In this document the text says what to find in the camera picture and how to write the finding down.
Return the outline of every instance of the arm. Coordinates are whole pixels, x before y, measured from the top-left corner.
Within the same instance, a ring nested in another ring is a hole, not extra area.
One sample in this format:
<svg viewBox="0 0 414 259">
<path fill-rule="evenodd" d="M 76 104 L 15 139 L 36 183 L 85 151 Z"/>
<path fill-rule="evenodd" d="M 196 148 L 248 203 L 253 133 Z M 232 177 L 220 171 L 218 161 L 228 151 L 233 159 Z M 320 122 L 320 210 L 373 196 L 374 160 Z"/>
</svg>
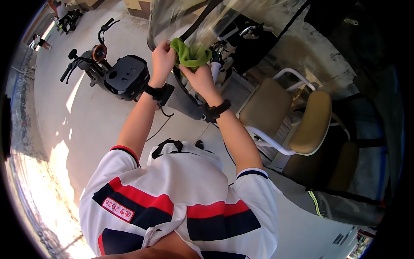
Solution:
<svg viewBox="0 0 414 259">
<path fill-rule="evenodd" d="M 176 52 L 170 48 L 169 41 L 162 41 L 152 53 L 154 73 L 148 85 L 161 88 L 176 61 Z M 137 158 L 141 157 L 142 149 L 151 129 L 157 101 L 144 92 L 135 108 L 129 114 L 116 145 L 131 149 Z"/>
<path fill-rule="evenodd" d="M 188 78 L 192 87 L 203 96 L 210 107 L 217 107 L 223 103 L 223 98 L 213 83 L 209 66 L 201 66 L 195 73 L 182 65 L 180 65 L 180 69 Z M 256 144 L 233 112 L 228 109 L 220 114 L 217 123 L 223 140 L 234 158 L 237 173 L 247 168 L 261 169 L 262 160 Z"/>
</svg>

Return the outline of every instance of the navy stripe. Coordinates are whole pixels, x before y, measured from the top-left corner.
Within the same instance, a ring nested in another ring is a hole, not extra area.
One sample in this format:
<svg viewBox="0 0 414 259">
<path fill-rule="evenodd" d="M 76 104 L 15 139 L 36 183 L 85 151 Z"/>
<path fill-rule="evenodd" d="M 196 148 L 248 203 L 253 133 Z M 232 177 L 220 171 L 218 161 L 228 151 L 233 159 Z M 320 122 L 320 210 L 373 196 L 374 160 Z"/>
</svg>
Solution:
<svg viewBox="0 0 414 259">
<path fill-rule="evenodd" d="M 201 251 L 201 255 L 204 259 L 245 259 L 246 256 L 243 254 L 234 254 L 228 252 L 219 251 Z"/>
<path fill-rule="evenodd" d="M 263 176 L 264 178 L 267 179 L 267 175 L 263 174 L 262 172 L 255 171 L 255 170 L 245 171 L 245 172 L 239 174 L 236 179 L 239 179 L 240 177 L 242 177 L 244 175 L 248 175 L 248 174 L 257 174 L 257 175 Z"/>
<path fill-rule="evenodd" d="M 121 147 L 113 147 L 112 149 L 111 149 L 111 151 L 112 150 L 122 150 L 122 151 L 124 151 L 124 152 L 126 152 L 127 154 L 129 154 L 133 159 L 134 159 L 134 161 L 135 161 L 135 163 L 137 163 L 137 166 L 138 167 L 141 167 L 140 166 L 140 164 L 138 163 L 138 160 L 137 160 L 137 157 L 135 156 L 135 154 L 133 154 L 132 152 L 130 152 L 128 149 L 126 149 L 126 148 L 121 148 Z"/>
<path fill-rule="evenodd" d="M 114 191 L 109 184 L 105 184 L 104 187 L 94 193 L 92 199 L 96 201 L 96 203 L 98 203 L 100 206 L 102 206 L 102 203 L 107 197 L 134 211 L 135 213 L 131 219 L 130 224 L 133 224 L 145 230 L 149 227 L 154 227 L 156 225 L 169 222 L 172 219 L 172 215 L 158 208 L 146 208 L 142 205 L 139 205 L 138 203 L 123 196 L 119 192 Z"/>
<path fill-rule="evenodd" d="M 102 244 L 105 255 L 124 254 L 141 249 L 144 237 L 124 231 L 105 228 L 102 232 Z"/>
<path fill-rule="evenodd" d="M 225 217 L 187 218 L 187 228 L 193 241 L 224 240 L 260 228 L 251 210 Z"/>
</svg>

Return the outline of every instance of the chair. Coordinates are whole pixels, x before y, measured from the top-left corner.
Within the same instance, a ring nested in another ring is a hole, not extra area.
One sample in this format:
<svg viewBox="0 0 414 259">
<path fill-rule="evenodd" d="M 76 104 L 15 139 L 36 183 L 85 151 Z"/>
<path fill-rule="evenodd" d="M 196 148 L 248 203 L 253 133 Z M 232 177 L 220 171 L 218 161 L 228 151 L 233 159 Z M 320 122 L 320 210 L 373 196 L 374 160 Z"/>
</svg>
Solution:
<svg viewBox="0 0 414 259">
<path fill-rule="evenodd" d="M 276 79 L 287 72 L 297 76 L 300 81 L 285 90 Z M 274 137 L 292 105 L 289 92 L 303 84 L 309 86 L 312 93 L 299 126 L 290 135 L 289 148 L 284 148 L 274 140 Z M 280 153 L 288 156 L 314 154 L 323 143 L 329 126 L 340 125 L 350 140 L 344 124 L 336 114 L 332 113 L 329 94 L 316 90 L 305 77 L 291 68 L 282 69 L 273 78 L 266 78 L 238 112 L 238 116 L 247 131 L 261 139 L 255 140 L 256 145 L 276 148 Z M 330 123 L 331 118 L 337 122 Z"/>
</svg>

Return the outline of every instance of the hand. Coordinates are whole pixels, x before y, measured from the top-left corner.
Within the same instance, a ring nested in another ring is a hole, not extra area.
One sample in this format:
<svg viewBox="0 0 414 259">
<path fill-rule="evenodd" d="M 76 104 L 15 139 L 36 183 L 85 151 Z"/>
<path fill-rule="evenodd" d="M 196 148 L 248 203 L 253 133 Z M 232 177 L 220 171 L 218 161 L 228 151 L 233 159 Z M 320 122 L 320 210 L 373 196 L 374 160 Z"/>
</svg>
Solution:
<svg viewBox="0 0 414 259">
<path fill-rule="evenodd" d="M 190 81 L 194 90 L 203 96 L 210 107 L 217 107 L 223 103 L 223 98 L 214 85 L 211 68 L 207 64 L 199 67 L 195 73 L 183 65 L 179 65 L 179 68 Z"/>
<path fill-rule="evenodd" d="M 170 48 L 171 41 L 163 40 L 152 52 L 153 74 L 148 85 L 153 88 L 161 88 L 168 74 L 176 63 L 176 51 Z"/>
</svg>

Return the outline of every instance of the beige chair seat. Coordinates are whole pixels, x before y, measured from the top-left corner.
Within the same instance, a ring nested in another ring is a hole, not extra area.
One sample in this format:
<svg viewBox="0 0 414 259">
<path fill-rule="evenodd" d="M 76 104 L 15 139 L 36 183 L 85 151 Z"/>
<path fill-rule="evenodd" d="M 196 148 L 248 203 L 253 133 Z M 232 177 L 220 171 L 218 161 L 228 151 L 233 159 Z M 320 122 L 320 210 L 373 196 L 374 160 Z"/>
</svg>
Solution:
<svg viewBox="0 0 414 259">
<path fill-rule="evenodd" d="M 289 148 L 301 155 L 311 155 L 320 147 L 329 127 L 332 101 L 322 90 L 313 91 L 308 98 L 305 114 L 298 129 L 289 140 Z"/>
<path fill-rule="evenodd" d="M 292 97 L 272 78 L 266 78 L 240 111 L 239 119 L 245 126 L 260 129 L 273 138 L 282 124 Z"/>
</svg>

